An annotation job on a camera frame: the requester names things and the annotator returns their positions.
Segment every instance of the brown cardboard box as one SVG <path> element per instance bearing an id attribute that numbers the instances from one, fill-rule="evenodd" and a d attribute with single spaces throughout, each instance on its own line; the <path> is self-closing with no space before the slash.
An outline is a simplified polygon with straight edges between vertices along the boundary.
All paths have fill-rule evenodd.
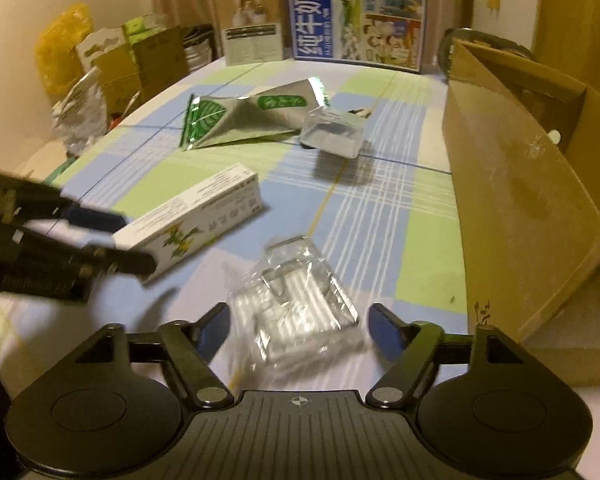
<path id="1" fill-rule="evenodd" d="M 139 41 L 131 49 L 128 44 L 119 46 L 94 63 L 102 70 L 100 84 L 110 114 L 121 114 L 138 91 L 142 92 L 138 104 L 147 102 L 189 75 L 177 27 Z"/>
<path id="2" fill-rule="evenodd" d="M 456 43 L 443 129 L 470 326 L 499 327 L 571 384 L 600 383 L 600 94 Z"/>

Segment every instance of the foil package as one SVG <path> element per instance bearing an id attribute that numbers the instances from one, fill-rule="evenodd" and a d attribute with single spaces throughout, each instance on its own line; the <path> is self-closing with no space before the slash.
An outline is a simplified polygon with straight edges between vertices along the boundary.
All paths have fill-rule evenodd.
<path id="1" fill-rule="evenodd" d="M 328 103 L 320 78 L 295 81 L 248 97 L 191 95 L 180 147 L 206 148 L 299 132 L 314 108 Z"/>

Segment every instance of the checkered tablecloth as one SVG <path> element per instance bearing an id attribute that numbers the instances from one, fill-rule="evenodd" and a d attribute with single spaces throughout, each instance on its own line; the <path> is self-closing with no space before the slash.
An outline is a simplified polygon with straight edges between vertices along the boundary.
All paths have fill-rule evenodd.
<path id="1" fill-rule="evenodd" d="M 184 108 L 192 92 L 241 96 L 318 75 L 333 106 L 369 108 L 355 160 L 306 150 L 296 138 L 183 152 Z M 426 319 L 466 332 L 464 266 L 456 201 L 442 139 L 446 85 L 434 76 L 286 60 L 188 76 L 143 105 L 83 155 L 56 183 L 64 193 L 132 218 L 241 162 L 260 177 L 266 210 L 178 264 L 148 288 L 107 278 L 86 306 L 0 296 L 0 374 L 17 392 L 99 327 L 154 330 L 197 319 L 227 297 L 272 237 L 309 234 L 364 317 L 381 301 L 405 320 Z M 76 243 L 101 235 L 48 224 Z M 230 349 L 214 360 L 230 380 Z M 372 355 L 312 370 L 282 388 L 364 389 L 381 373 Z"/>

